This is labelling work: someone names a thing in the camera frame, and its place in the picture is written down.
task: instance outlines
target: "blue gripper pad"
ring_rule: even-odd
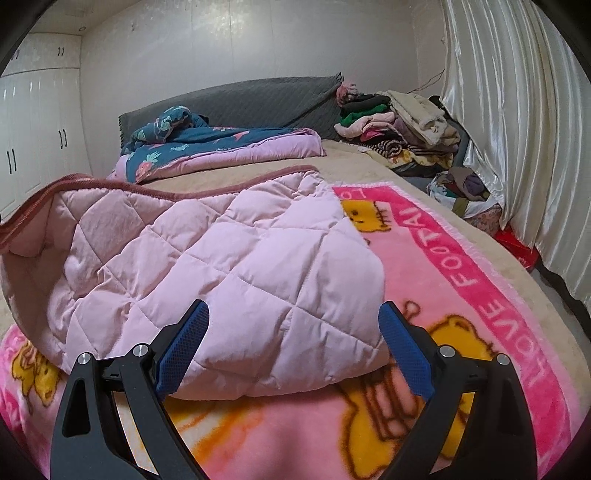
[[[411,392],[428,401],[435,389],[431,381],[431,364],[423,355],[410,332],[390,305],[384,303],[379,309],[379,330],[400,367]]]
[[[156,395],[175,393],[209,327],[209,309],[202,301],[179,330],[158,364]]]

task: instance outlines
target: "beige bed sheet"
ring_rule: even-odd
[[[173,179],[157,180],[146,186],[166,192],[199,192],[231,186],[265,173],[303,164],[314,165],[320,170],[323,178],[330,183],[393,182],[442,215],[449,223],[461,231],[470,242],[484,253],[496,270],[514,286],[536,317],[539,318],[544,333],[553,344],[554,349],[573,379],[573,384],[581,401],[582,412],[587,412],[591,407],[591,375],[583,351],[549,299],[521,264],[487,234],[468,225],[461,218],[442,207],[394,172],[380,165],[368,155],[360,153],[356,147],[340,144],[332,140],[324,140],[323,145],[327,152],[326,157],[281,160],[201,171]],[[579,342],[589,343],[589,340],[579,338]]]

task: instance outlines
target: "metal screw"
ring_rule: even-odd
[[[81,353],[78,357],[78,363],[80,365],[86,365],[90,362],[91,355],[89,353]]]
[[[454,350],[454,348],[452,346],[449,345],[443,345],[440,349],[439,349],[439,353],[444,356],[445,358],[451,358],[456,354],[456,351]]]
[[[148,345],[145,343],[140,343],[134,347],[135,356],[144,356],[146,353],[148,353]]]
[[[504,353],[496,356],[496,361],[499,362],[501,365],[509,365],[511,363],[511,359],[506,356]]]

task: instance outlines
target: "white wardrobe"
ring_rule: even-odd
[[[0,216],[69,173],[90,174],[80,37],[31,34],[0,77]]]

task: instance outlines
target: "curtain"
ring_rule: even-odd
[[[441,96],[471,137],[466,165],[591,312],[591,83],[530,0],[443,0]]]

